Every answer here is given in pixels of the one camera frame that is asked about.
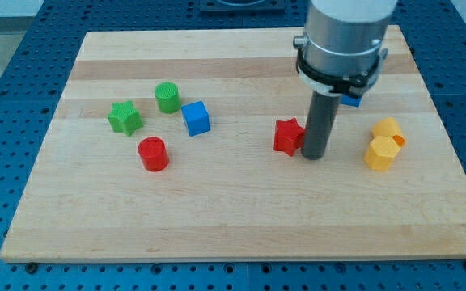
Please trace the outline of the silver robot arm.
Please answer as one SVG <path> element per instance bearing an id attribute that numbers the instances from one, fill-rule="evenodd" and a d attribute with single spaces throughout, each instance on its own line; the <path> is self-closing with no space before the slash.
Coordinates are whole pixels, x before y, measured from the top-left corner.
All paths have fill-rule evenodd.
<path id="1" fill-rule="evenodd" d="M 375 85 L 388 51 L 383 38 L 397 0 L 310 0 L 296 36 L 296 68 L 315 93 L 361 98 Z"/>

